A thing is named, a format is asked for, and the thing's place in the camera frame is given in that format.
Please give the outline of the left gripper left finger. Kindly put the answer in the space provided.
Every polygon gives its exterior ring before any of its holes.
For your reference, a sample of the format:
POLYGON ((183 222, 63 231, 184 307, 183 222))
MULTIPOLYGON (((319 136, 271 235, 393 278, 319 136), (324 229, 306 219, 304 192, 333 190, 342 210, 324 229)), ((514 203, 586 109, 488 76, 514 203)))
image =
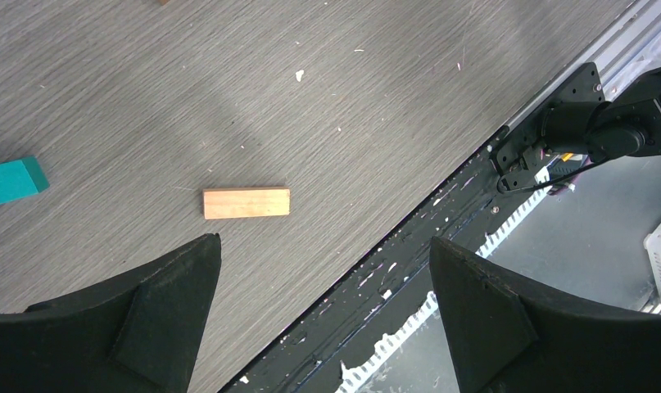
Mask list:
POLYGON ((0 314, 0 392, 185 392, 221 267, 207 233, 112 278, 0 314))

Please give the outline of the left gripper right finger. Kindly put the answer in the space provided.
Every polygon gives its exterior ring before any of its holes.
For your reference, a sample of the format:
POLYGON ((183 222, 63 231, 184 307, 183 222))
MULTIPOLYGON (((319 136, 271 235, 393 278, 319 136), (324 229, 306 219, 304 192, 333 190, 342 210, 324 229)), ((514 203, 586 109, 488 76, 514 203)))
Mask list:
POLYGON ((429 269, 462 392, 661 392, 661 315, 604 305, 445 238, 429 269))

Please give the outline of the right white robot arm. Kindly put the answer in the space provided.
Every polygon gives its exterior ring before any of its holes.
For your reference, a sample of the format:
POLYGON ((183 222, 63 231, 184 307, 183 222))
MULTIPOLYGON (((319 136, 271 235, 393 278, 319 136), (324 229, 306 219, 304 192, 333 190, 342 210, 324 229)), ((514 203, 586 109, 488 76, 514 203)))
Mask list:
POLYGON ((661 156, 661 67, 635 79, 609 102, 560 103, 543 113, 540 138, 558 153, 594 163, 624 156, 661 156))

